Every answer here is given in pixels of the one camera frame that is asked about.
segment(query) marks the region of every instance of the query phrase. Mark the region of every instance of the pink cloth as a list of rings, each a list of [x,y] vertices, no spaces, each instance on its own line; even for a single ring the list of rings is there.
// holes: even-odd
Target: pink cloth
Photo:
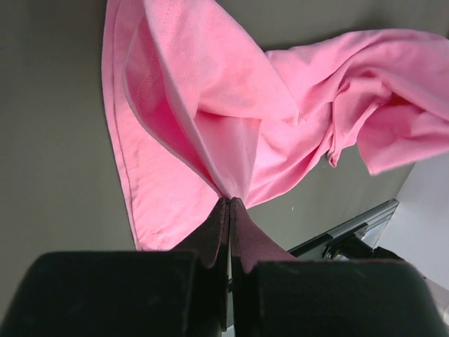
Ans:
[[[371,174],[449,150],[449,42],[404,29],[263,53],[211,0],[109,0],[102,84],[138,249],[358,143]]]

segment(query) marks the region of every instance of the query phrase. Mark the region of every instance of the white surface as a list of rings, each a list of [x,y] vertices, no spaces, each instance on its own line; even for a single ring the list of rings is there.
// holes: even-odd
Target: white surface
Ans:
[[[415,165],[378,244],[449,289],[449,154]]]

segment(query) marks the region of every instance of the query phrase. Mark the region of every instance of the pink towel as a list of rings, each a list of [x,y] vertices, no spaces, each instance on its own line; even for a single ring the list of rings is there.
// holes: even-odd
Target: pink towel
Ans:
[[[107,123],[138,249],[169,249],[217,196],[247,207],[358,143],[371,174],[449,150],[449,41],[354,32],[263,53],[212,0],[109,0]]]

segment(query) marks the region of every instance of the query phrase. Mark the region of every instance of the pink fabric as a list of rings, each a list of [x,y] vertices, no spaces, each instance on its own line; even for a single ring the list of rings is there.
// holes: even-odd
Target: pink fabric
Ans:
[[[356,142],[371,174],[449,150],[449,42],[424,32],[263,53],[214,1],[109,0],[102,83],[138,249],[175,246],[217,196],[273,199]]]

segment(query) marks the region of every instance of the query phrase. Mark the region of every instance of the gray surface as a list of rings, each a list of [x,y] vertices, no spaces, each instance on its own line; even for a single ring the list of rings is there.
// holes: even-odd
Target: gray surface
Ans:
[[[449,26],[447,0],[221,2],[263,48],[361,27]],[[102,108],[104,11],[103,0],[1,2],[0,317],[38,255],[133,248]],[[394,197],[408,172],[370,178],[351,149],[251,214],[290,248]]]

